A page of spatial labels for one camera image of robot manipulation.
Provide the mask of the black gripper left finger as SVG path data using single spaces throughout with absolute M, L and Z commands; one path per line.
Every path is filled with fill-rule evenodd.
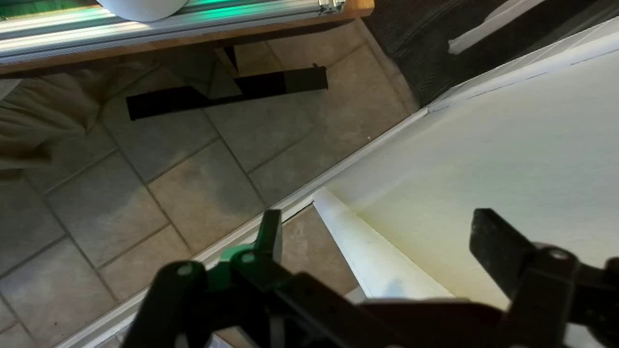
M 222 254 L 230 270 L 234 293 L 253 303 L 272 289 L 282 278 L 282 212 L 264 210 L 251 243 L 239 243 Z

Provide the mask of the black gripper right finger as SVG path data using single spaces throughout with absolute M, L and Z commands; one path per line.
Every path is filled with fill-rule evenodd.
M 493 208 L 475 208 L 470 252 L 510 301 L 555 295 L 568 303 L 574 293 L 576 256 L 549 243 L 533 243 Z

